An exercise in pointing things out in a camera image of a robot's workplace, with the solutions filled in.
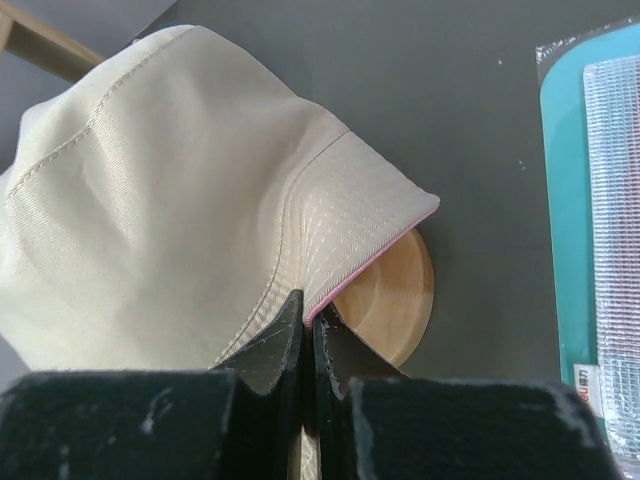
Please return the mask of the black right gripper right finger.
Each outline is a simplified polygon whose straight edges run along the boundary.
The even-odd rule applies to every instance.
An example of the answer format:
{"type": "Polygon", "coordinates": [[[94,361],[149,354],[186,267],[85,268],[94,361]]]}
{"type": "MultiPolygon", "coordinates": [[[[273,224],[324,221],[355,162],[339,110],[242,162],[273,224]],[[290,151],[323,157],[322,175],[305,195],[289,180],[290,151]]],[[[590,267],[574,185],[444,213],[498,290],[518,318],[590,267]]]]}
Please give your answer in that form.
{"type": "Polygon", "coordinates": [[[313,324],[323,479],[616,479],[586,403],[543,381],[411,379],[333,309],[313,324]]]}

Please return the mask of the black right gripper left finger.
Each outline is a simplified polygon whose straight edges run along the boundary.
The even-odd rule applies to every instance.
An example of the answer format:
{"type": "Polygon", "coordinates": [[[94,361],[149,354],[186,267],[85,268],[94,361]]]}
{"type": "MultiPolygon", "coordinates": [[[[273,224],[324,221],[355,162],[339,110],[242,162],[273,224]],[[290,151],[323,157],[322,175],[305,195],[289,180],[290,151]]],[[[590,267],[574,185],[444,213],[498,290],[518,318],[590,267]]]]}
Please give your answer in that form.
{"type": "Polygon", "coordinates": [[[37,372],[1,396],[5,479],[296,479],[303,294],[209,370],[37,372]]]}

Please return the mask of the beige bucket hat pink lining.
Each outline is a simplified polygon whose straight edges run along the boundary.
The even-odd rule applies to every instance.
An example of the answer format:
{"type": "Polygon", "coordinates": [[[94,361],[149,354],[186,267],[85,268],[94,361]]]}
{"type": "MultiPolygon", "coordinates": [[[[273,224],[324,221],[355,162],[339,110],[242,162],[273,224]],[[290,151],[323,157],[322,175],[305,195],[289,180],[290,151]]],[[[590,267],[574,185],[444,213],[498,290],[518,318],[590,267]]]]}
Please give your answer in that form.
{"type": "Polygon", "coordinates": [[[23,114],[1,334],[33,371],[210,367],[439,204],[243,48],[166,28],[23,114]]]}

